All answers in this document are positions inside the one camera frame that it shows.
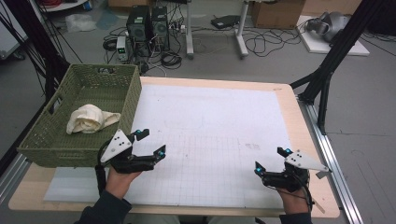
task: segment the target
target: cardboard box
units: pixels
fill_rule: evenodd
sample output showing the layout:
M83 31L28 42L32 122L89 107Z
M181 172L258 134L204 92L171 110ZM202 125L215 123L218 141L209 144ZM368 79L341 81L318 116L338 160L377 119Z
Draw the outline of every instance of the cardboard box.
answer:
M151 6L153 0L108 0L109 7Z
M352 15L360 3L361 0L306 0L302 15L320 16L325 11Z
M251 13L257 28L294 29L305 0L282 0L275 4L255 3Z
M154 0L108 0L108 6L118 16L128 17L132 6L153 6Z

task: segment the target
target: black pole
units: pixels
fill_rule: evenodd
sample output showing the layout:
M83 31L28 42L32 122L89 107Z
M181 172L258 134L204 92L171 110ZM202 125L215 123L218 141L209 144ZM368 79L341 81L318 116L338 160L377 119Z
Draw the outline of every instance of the black pole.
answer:
M296 89L309 82L304 92L299 94L299 99L308 105L312 105L315 98L321 92L318 126L322 134L326 134L324 124L332 74L347 56L356 41L358 41L372 18L387 1L388 0L362 0L318 70L290 84L292 88Z
M44 30L41 22L39 21L35 11L30 3L27 0L4 0L9 11L17 20L18 24L21 26L23 31L28 36L29 40L33 43L35 49L41 56L41 58L45 61L45 77L46 77L46 102L52 97L53 93L55 93L55 88L57 87L57 83L60 83L64 78L64 74L67 71L70 63L68 63L64 58L62 58L53 45L50 37L47 32ZM11 29L7 26L6 21L0 20L6 28L11 32L11 34L19 41L20 45L26 50L27 54L32 60L32 63L35 64L32 55L30 55L28 51L28 47L24 41L20 41L18 34L14 29ZM0 176L6 171L8 166L12 163L15 156L18 154L17 146L21 143L23 138L29 132L30 128L35 123L36 119L41 114L42 109L44 108L44 103L41 108L36 112L33 119L29 122L29 124L25 127L23 132L11 146L11 148L6 152L5 156L0 160Z

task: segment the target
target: crumpled towel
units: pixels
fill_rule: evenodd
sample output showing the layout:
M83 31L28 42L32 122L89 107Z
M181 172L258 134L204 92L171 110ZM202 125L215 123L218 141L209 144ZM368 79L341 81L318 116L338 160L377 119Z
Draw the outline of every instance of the crumpled towel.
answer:
M102 111L95 105L84 105L75 110L67 123L66 132L96 133L120 120L120 113Z

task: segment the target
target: basket handle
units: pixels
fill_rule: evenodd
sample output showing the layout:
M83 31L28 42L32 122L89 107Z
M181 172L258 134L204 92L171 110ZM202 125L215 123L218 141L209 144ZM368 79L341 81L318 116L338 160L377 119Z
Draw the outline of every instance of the basket handle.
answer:
M110 69L117 70L118 67L119 67L119 65L112 65L112 64L93 64L92 65L92 69L98 74L103 73L105 71L107 71L108 73L113 73L113 71L110 72L109 70Z
M59 160L68 160L68 161L75 161L75 160L85 160L86 155L84 151L77 151L77 150L71 150L71 151L61 151L56 153L56 157Z
M59 106L61 106L63 100L64 98L62 97L62 95L58 91L56 91L47 103L46 110L51 115L54 114L58 110Z

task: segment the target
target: white device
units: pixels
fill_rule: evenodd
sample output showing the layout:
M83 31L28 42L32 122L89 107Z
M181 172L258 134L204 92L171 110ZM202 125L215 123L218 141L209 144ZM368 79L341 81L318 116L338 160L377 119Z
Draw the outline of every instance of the white device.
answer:
M119 36L117 38L117 53L122 62L128 61L128 48L126 46L126 36Z
M328 175L329 173L332 172L332 170L329 169L329 167L312 159L310 156L303 153L300 149L298 149L297 152L294 152L290 154L287 158L285 158L285 162L302 169L318 170L319 172L316 173L316 176L319 179L323 178L325 175Z
M100 161L107 162L131 146L132 143L129 141L125 133L121 129L118 129L116 134L114 134L113 139L111 139L111 142L108 144L107 149Z

